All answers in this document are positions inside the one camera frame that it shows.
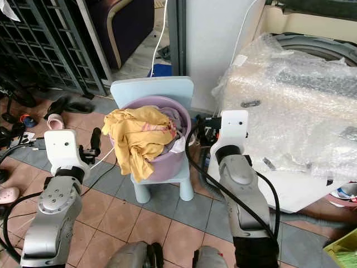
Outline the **white washing machine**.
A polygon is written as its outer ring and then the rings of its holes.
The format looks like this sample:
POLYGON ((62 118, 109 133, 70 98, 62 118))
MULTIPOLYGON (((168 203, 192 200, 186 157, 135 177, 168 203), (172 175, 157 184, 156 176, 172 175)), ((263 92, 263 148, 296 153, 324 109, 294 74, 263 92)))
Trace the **white washing machine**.
MULTIPOLYGON (((209 86, 230 67, 237 52, 262 33, 293 32, 357 43, 357 18, 318 16, 271 5, 279 0, 189 0, 186 7, 188 75, 195 92, 192 108, 220 112, 209 86)), ((341 186, 296 172, 268 171, 283 211, 298 212, 341 186)))

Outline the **clear bubble wrap sheet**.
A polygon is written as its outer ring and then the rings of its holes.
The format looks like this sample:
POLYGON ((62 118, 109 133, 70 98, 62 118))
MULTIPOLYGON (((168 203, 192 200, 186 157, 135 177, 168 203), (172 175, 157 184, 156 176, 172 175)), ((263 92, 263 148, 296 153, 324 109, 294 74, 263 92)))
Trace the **clear bubble wrap sheet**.
POLYGON ((265 33, 213 95, 222 111, 248 112, 244 151, 258 171, 357 181, 357 67, 284 49, 265 33))

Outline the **dark metal grid gate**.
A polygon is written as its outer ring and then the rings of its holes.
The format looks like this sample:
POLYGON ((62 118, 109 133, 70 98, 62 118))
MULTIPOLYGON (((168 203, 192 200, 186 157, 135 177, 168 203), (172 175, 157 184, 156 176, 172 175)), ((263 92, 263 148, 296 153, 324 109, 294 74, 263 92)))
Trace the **dark metal grid gate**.
POLYGON ((3 65, 47 87, 91 99, 107 96, 107 78, 78 0, 6 0, 16 16, 1 20, 3 65))

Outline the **blue plastic item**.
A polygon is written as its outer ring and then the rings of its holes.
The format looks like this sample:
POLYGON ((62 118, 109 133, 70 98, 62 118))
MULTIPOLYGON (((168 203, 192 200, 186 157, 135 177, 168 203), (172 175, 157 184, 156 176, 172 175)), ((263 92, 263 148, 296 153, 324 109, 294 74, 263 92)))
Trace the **blue plastic item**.
POLYGON ((163 76, 173 76, 171 64, 155 63, 153 64, 152 69, 147 75, 147 77, 163 77, 163 76))

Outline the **purple plastic basin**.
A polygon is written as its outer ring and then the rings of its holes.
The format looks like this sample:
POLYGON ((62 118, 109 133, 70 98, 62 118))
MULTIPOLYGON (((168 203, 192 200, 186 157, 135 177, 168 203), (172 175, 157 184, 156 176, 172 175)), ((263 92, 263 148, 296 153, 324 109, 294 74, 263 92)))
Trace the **purple plastic basin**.
MULTIPOLYGON (((120 109, 135 109, 143 106, 156 106, 158 108, 171 107, 179 110, 182 120, 187 127, 187 135, 191 128, 191 116, 187 108, 190 107, 190 100, 175 96, 151 95, 132 99, 116 99, 115 102, 120 109)), ((166 181, 173 179, 176 174, 183 169, 186 163, 185 151, 181 153, 168 152, 161 154, 151 161, 154 172, 147 178, 148 181, 166 181)))

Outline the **blue red shoe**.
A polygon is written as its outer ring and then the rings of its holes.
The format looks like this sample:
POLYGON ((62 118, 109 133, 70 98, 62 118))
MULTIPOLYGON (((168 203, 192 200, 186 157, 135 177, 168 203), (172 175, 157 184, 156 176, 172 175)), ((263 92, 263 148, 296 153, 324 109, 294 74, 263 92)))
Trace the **blue red shoe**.
POLYGON ((25 125, 26 128, 34 128, 38 125, 37 120, 31 117, 29 114, 23 114, 20 116, 20 122, 25 125))

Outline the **black slipper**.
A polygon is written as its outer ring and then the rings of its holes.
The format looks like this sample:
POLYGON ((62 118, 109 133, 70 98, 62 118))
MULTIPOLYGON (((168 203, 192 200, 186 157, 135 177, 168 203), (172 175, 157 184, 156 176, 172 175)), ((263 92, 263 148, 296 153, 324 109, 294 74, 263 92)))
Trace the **black slipper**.
POLYGON ((70 102, 70 100, 70 96, 63 96, 51 103, 44 118, 48 118, 52 114, 61 114, 62 112, 91 114, 94 110, 94 105, 89 102, 70 102))

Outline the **pink slipper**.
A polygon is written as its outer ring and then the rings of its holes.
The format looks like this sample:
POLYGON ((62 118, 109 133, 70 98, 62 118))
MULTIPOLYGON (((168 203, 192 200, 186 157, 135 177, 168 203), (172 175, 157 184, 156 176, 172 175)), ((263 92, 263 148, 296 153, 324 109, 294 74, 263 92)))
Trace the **pink slipper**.
POLYGON ((49 130, 61 130, 62 128, 65 128, 61 114, 47 114, 45 118, 49 130))
POLYGON ((0 189, 0 204, 11 204, 18 199, 21 191, 17 187, 4 187, 0 189))

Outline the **dark purple sofa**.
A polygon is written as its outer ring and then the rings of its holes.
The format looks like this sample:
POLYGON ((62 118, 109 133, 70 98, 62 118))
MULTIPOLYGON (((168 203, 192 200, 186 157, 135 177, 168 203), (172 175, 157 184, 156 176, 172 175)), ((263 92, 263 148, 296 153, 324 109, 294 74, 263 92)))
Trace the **dark purple sofa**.
POLYGON ((111 69, 120 69, 153 31, 153 0, 86 0, 111 69))

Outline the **white plastic bag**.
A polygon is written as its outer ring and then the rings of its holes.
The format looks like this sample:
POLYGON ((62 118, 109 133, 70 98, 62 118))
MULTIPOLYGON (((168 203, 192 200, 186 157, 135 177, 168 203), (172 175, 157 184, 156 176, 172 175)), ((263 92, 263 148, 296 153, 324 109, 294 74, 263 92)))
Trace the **white plastic bag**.
POLYGON ((7 16, 7 18, 10 18, 11 21, 21 21, 10 7, 7 0, 0 0, 0 10, 2 11, 3 15, 7 16))

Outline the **black sandal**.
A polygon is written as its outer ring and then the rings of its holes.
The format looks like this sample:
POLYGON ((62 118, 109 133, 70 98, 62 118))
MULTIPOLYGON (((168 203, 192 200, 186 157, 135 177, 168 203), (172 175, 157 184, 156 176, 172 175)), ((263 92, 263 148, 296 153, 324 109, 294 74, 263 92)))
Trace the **black sandal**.
POLYGON ((10 148, 27 141, 26 127, 23 123, 15 123, 11 128, 0 127, 0 148, 10 148))

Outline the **light blue plastic stool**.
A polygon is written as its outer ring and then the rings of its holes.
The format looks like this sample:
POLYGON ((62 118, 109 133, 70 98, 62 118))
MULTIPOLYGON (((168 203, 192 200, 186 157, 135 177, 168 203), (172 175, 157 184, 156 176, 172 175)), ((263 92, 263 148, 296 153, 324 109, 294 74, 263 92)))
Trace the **light blue plastic stool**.
MULTIPOLYGON (((187 76, 163 76, 163 77, 147 77, 138 79, 118 80, 110 85, 110 93, 114 100, 116 99, 135 99, 144 96, 161 95, 175 96, 185 98, 191 101, 193 98, 194 83, 187 76)), ((142 180, 136 182, 134 176, 130 175, 130 182, 133 184, 136 201, 141 204, 149 202, 151 195, 148 185, 150 184, 167 184, 176 182, 180 186, 180 198, 184 201, 191 201, 194 198, 194 190, 191 185, 190 168, 186 154, 186 163, 183 169, 173 177, 166 181, 148 181, 142 180)))

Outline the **grey cloth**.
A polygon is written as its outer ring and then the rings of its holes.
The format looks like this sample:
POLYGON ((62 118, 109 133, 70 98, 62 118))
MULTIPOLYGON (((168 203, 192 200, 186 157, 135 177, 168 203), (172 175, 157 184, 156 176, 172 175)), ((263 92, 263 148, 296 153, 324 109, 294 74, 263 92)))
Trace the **grey cloth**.
POLYGON ((168 116, 172 121, 174 128, 176 130, 176 135, 173 141, 171 141, 168 145, 164 146, 163 154, 168 152, 173 153, 181 153, 185 151, 185 143, 186 143, 186 135, 187 135, 187 127, 184 121, 182 120, 181 113, 179 110, 171 108, 171 107, 163 107, 159 109, 159 111, 168 116))

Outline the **yellow cloth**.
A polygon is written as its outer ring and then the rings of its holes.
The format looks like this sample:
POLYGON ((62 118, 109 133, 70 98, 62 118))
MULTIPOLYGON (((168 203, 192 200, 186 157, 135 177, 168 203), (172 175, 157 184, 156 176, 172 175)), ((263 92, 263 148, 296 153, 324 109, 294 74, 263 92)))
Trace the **yellow cloth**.
POLYGON ((132 174, 136 182, 154 172, 151 161, 174 140, 176 126, 155 106, 115 109, 104 117, 102 133, 114 141, 115 155, 123 175, 132 174))

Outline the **green plastic basket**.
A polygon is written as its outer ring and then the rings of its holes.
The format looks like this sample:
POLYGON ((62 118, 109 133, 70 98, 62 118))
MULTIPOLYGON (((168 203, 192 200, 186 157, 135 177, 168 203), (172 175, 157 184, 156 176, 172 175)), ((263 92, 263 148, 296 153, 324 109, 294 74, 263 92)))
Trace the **green plastic basket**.
POLYGON ((357 268, 357 228, 323 248, 339 268, 357 268))

